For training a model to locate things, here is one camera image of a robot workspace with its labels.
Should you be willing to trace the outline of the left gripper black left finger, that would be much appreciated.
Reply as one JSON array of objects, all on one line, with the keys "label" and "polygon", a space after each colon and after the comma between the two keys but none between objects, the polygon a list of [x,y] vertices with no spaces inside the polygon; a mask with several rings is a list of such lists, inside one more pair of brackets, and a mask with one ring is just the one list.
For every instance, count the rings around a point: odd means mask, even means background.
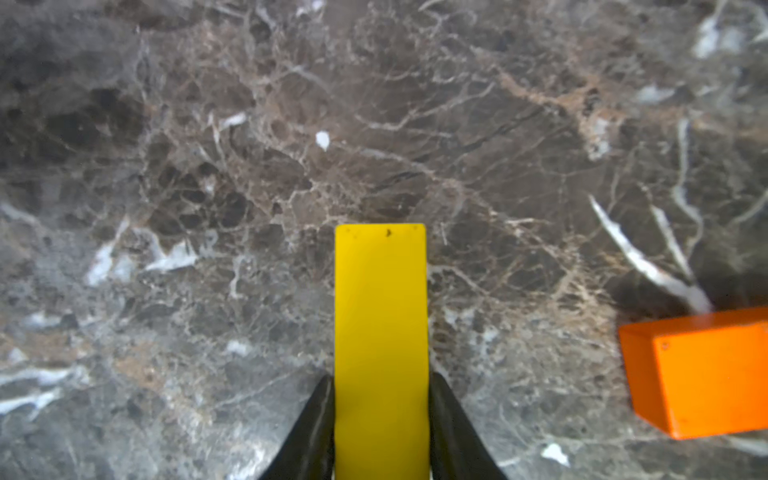
[{"label": "left gripper black left finger", "polygon": [[260,479],[332,479],[335,460],[334,424],[333,377],[324,375]]}]

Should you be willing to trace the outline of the yellow block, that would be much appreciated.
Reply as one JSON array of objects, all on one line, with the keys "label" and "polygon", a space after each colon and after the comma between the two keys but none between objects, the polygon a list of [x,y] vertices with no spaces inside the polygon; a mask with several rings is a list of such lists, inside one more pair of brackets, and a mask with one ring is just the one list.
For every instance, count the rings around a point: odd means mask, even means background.
[{"label": "yellow block", "polygon": [[426,228],[335,232],[335,476],[427,479]]}]

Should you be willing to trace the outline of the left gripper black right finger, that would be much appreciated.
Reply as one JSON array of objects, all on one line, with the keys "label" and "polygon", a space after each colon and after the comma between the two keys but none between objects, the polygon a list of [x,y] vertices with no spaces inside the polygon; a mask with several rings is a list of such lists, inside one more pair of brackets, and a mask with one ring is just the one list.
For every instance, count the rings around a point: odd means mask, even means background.
[{"label": "left gripper black right finger", "polygon": [[429,379],[430,468],[433,479],[506,480],[450,389],[432,372]]}]

